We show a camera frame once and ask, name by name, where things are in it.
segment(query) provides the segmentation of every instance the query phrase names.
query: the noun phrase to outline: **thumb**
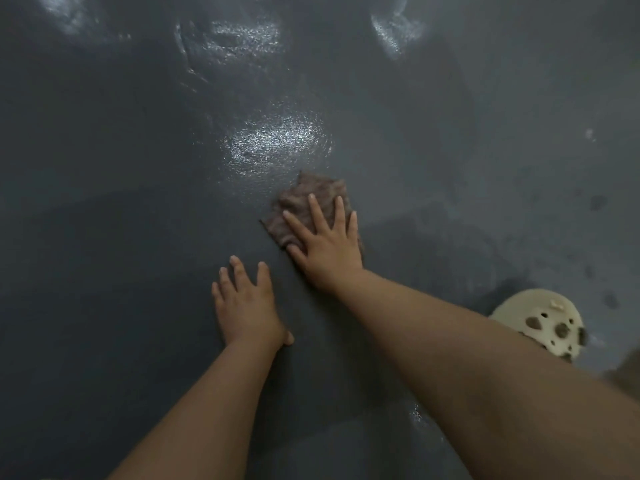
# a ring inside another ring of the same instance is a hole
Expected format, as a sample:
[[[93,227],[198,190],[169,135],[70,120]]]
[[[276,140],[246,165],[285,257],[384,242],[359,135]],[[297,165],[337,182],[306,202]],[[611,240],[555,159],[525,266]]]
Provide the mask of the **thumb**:
[[[293,345],[293,342],[296,341],[296,338],[293,336],[292,332],[287,330],[287,336],[284,339],[284,345],[290,346]]]

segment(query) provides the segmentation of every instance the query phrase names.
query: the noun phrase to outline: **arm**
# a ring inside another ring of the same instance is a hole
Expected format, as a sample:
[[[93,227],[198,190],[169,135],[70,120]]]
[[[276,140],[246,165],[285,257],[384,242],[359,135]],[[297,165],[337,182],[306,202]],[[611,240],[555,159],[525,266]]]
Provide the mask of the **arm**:
[[[267,265],[253,286],[240,259],[231,263],[236,286],[227,268],[212,285],[226,348],[108,480],[244,478],[262,386],[293,336],[276,313]]]
[[[362,268],[355,214],[285,218],[318,288],[364,324],[477,479],[640,478],[640,406],[528,339]]]

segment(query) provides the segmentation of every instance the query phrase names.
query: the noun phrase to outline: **wet floor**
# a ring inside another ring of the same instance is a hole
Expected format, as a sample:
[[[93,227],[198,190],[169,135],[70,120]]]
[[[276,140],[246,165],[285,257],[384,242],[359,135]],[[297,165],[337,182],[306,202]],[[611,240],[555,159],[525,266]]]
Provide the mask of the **wet floor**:
[[[489,313],[565,294],[600,373],[640,321],[639,0],[0,0],[0,477],[104,477],[221,350],[236,254],[296,345],[249,478],[464,478],[258,219],[347,180],[367,265]]]

